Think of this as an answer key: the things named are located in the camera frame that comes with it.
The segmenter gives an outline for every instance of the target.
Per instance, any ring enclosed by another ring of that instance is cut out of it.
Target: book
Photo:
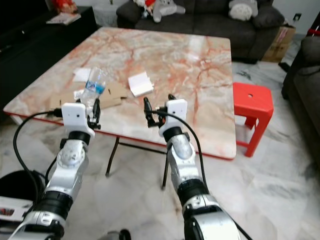
[[[81,15],[78,13],[60,12],[57,16],[54,16],[49,21],[46,21],[46,23],[69,25],[79,18],[81,18]]]

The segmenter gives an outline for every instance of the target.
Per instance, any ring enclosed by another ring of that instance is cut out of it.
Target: black cable
[[[42,177],[43,179],[45,179],[45,175],[43,175],[41,172],[38,172],[38,171],[36,171],[36,170],[33,170],[33,172],[35,173],[35,174],[38,174],[40,177]]]
[[[206,175],[205,175],[205,168],[204,168],[204,160],[203,160],[203,157],[202,157],[202,151],[201,151],[201,147],[200,147],[200,142],[199,142],[199,139],[196,135],[196,133],[194,132],[194,130],[190,127],[190,125],[188,123],[186,123],[184,120],[182,120],[180,117],[174,115],[174,114],[171,114],[171,113],[168,113],[168,112],[165,112],[165,111],[149,111],[149,110],[145,110],[145,112],[147,113],[151,113],[151,114],[158,114],[160,116],[169,116],[169,117],[172,117],[174,119],[177,119],[179,120],[181,123],[183,123],[189,130],[190,132],[192,133],[195,141],[196,141],[196,145],[198,147],[198,152],[199,152],[199,158],[200,158],[200,166],[201,166],[201,175],[202,175],[202,179],[203,179],[203,183],[204,183],[204,186],[206,187],[206,189],[208,190],[208,186],[207,186],[207,182],[206,182]],[[234,224],[236,225],[236,228],[248,239],[248,240],[253,240],[247,233],[245,230],[242,229],[241,226],[239,226],[239,224],[225,211],[223,210],[231,219],[232,221],[234,222]]]
[[[158,114],[160,116],[163,115],[163,116],[172,117],[174,119],[179,120],[181,123],[183,123],[190,130],[190,132],[192,133],[192,135],[193,135],[193,137],[194,137],[194,139],[196,141],[196,145],[198,147],[202,180],[203,180],[205,188],[208,190],[207,181],[206,181],[206,175],[205,175],[205,168],[204,168],[204,160],[203,160],[202,151],[201,151],[201,146],[200,146],[200,142],[199,142],[199,139],[198,139],[195,131],[189,126],[188,123],[186,123],[184,120],[182,120],[180,117],[178,117],[178,116],[176,116],[174,114],[171,114],[171,113],[168,113],[168,112],[165,112],[165,111],[148,111],[148,110],[146,110],[145,112],[151,113],[151,114]]]
[[[54,158],[54,160],[52,161],[52,163],[50,164],[50,166],[48,167],[48,169],[46,170],[46,172],[45,172],[45,176],[44,176],[44,183],[45,183],[45,186],[47,186],[48,185],[48,183],[49,183],[49,173],[50,173],[50,171],[51,171],[51,169],[52,169],[52,167],[54,166],[54,164],[55,164],[55,162],[57,161],[57,157],[55,157]]]
[[[13,137],[13,149],[14,149],[14,153],[16,155],[16,157],[18,158],[19,163],[21,164],[21,166],[23,167],[23,169],[27,172],[27,174],[29,175],[29,177],[31,178],[33,185],[34,185],[34,189],[35,189],[35,193],[34,193],[34,202],[33,202],[33,207],[37,204],[38,202],[38,185],[37,182],[34,178],[34,176],[32,175],[31,171],[29,170],[29,168],[25,165],[24,161],[22,160],[19,151],[18,151],[18,147],[17,147],[17,138],[18,138],[18,134],[21,130],[21,128],[26,124],[26,122],[28,122],[30,119],[34,118],[35,116],[38,115],[44,115],[44,114],[51,114],[52,111],[43,111],[43,112],[38,112],[35,114],[32,114],[30,116],[28,116],[25,120],[23,120],[23,122],[18,126],[18,128],[16,129],[15,133],[14,133],[14,137]]]

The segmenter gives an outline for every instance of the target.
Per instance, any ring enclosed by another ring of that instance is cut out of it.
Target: table leg
[[[114,159],[114,156],[116,154],[116,150],[117,150],[117,147],[118,147],[118,144],[119,144],[119,139],[120,138],[118,136],[115,139],[115,143],[114,143],[114,146],[113,146],[113,149],[112,149],[112,152],[111,152],[111,156],[110,156],[109,162],[108,162],[108,167],[107,167],[106,173],[105,173],[106,177],[109,177],[109,175],[110,175],[110,168],[111,168],[112,160]]]
[[[165,190],[165,189],[166,189],[167,175],[168,175],[168,165],[169,165],[169,162],[168,162],[168,155],[167,155],[166,158],[165,158],[165,166],[164,166],[164,173],[163,173],[163,182],[162,182],[162,187],[161,187],[162,190]]]
[[[155,150],[155,149],[147,148],[144,146],[137,146],[137,145],[130,144],[130,143],[119,142],[119,144],[123,145],[123,146],[131,147],[131,148],[135,148],[135,149],[142,149],[142,150],[150,151],[150,152],[157,153],[157,154],[167,154],[167,152],[165,152],[165,151]]]
[[[22,124],[23,120],[19,116],[10,115],[10,118],[14,121],[18,126]]]

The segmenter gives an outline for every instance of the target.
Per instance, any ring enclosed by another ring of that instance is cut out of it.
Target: red plastic stool
[[[271,91],[264,86],[234,82],[233,101],[234,114],[246,117],[244,124],[250,129],[254,127],[249,143],[236,141],[236,144],[247,147],[244,155],[252,157],[274,112]]]

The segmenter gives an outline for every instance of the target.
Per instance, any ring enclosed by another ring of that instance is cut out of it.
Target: black cabinet
[[[0,54],[0,122],[7,103],[97,30],[92,7],[79,6],[78,12],[81,18],[68,26],[45,24],[55,15],[48,12],[0,36],[1,48],[4,41],[11,46]]]

